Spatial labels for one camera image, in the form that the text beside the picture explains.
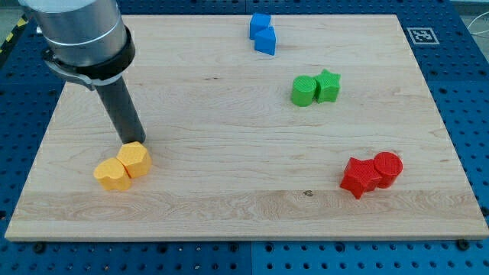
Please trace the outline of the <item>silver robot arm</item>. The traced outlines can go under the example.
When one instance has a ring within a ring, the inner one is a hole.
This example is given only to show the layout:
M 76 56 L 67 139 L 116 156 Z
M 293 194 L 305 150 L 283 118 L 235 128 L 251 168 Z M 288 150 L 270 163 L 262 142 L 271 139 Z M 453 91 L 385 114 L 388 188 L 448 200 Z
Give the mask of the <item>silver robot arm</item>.
M 126 90 L 122 73 L 135 56 L 115 0 L 20 0 L 48 44 L 43 59 L 67 82 L 90 90 Z

